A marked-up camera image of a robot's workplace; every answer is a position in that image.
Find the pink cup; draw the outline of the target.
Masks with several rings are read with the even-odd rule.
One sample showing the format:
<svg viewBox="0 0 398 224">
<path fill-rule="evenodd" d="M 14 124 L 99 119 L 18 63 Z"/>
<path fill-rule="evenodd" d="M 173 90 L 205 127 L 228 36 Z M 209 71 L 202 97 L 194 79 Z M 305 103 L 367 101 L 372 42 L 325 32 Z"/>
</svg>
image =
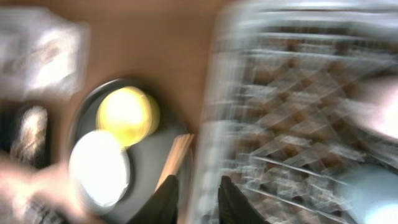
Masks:
<svg viewBox="0 0 398 224">
<path fill-rule="evenodd" d="M 362 130 L 397 141 L 397 75 L 361 80 L 354 92 L 359 111 L 352 116 Z"/>
</svg>

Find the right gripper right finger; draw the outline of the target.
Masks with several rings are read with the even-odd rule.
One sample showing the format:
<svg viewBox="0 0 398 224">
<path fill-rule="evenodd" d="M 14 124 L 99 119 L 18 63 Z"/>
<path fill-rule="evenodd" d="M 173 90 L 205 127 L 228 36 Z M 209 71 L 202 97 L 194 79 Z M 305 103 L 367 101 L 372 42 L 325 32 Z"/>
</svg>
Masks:
<svg viewBox="0 0 398 224">
<path fill-rule="evenodd" d="M 218 218 L 220 224 L 270 224 L 225 175 L 218 189 Z"/>
</svg>

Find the grey round plate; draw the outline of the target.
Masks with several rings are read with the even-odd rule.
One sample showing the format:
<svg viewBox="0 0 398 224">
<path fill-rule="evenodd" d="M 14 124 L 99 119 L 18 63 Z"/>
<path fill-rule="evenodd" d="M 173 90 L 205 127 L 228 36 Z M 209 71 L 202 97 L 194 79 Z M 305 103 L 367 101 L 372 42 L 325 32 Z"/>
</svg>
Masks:
<svg viewBox="0 0 398 224">
<path fill-rule="evenodd" d="M 90 131 L 77 140 L 68 168 L 79 201 L 90 213 L 110 212 L 129 187 L 129 158 L 108 131 Z"/>
</svg>

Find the food scraps and rice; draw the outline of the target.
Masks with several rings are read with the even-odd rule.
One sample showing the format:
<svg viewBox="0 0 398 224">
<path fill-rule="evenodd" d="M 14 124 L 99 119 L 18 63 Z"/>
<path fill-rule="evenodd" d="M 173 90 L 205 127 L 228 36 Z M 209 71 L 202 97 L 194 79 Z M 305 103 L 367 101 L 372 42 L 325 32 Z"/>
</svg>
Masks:
<svg viewBox="0 0 398 224">
<path fill-rule="evenodd" d="M 42 106 L 31 106 L 20 114 L 10 154 L 13 159 L 39 166 L 45 160 L 48 113 Z"/>
</svg>

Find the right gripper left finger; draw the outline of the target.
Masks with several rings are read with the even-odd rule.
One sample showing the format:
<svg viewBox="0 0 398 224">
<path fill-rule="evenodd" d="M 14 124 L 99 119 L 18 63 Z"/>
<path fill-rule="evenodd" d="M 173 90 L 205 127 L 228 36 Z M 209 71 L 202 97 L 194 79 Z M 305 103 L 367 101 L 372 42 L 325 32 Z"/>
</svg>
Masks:
<svg viewBox="0 0 398 224">
<path fill-rule="evenodd" d="M 176 224 L 179 200 L 178 184 L 176 176 L 169 175 L 127 224 Z"/>
</svg>

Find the blue cup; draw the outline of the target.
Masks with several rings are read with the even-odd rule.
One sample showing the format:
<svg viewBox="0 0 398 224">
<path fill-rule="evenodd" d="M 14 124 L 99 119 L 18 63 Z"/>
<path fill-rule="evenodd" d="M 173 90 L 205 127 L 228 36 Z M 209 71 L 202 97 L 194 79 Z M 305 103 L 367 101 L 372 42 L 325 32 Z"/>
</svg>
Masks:
<svg viewBox="0 0 398 224">
<path fill-rule="evenodd" d="M 336 192 L 356 223 L 397 224 L 397 174 L 365 165 L 345 172 L 341 180 Z"/>
</svg>

